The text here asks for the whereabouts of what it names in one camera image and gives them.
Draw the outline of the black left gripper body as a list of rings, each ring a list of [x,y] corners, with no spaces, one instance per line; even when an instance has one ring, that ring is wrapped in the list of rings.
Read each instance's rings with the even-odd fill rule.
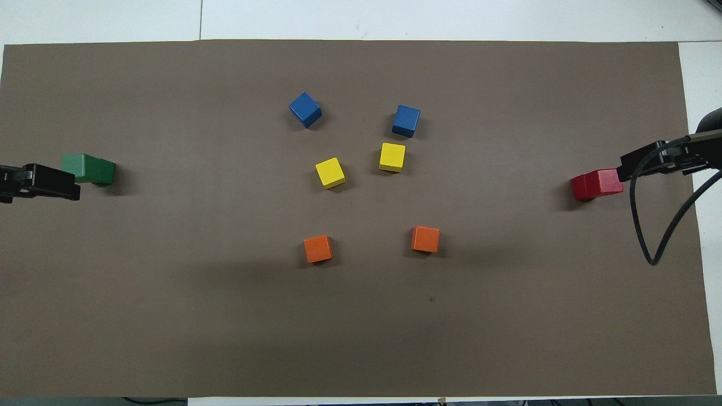
[[[20,182],[15,179],[15,175],[23,172],[23,167],[0,165],[0,203],[10,204],[13,198],[20,195]]]

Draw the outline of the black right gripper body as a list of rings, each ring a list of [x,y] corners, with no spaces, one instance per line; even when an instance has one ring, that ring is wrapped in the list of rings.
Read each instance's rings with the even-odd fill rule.
[[[688,144],[668,153],[673,164],[681,171],[722,170],[722,107],[707,113],[690,137]]]

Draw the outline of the orange wooden cube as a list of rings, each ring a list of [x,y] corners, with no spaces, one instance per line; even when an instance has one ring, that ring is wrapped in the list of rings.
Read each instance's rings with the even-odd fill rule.
[[[416,226],[412,230],[412,251],[436,253],[440,246],[441,232],[439,228]]]
[[[331,240],[327,235],[304,239],[303,247],[307,263],[309,264],[323,262],[333,258]]]

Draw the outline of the blue wooden cube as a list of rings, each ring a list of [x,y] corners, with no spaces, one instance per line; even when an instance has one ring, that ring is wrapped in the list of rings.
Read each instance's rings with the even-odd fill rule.
[[[395,111],[391,132],[407,138],[412,138],[417,131],[420,120],[420,109],[399,104]]]
[[[306,129],[310,128],[323,115],[320,105],[307,92],[302,92],[289,103],[289,110]]]

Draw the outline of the yellow wooden cube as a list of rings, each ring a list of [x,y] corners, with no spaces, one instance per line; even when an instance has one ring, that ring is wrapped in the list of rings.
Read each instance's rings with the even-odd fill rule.
[[[330,189],[346,182],[345,173],[341,167],[338,157],[332,157],[315,165],[318,178],[323,188]]]
[[[407,147],[402,144],[384,142],[381,146],[379,169],[400,173],[404,169],[404,159]]]

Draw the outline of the brown table mat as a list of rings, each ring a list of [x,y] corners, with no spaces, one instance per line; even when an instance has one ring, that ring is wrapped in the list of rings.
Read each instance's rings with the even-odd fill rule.
[[[687,133],[675,43],[6,46],[0,164],[117,178],[0,205],[0,398],[712,394],[694,213],[652,267],[570,185]]]

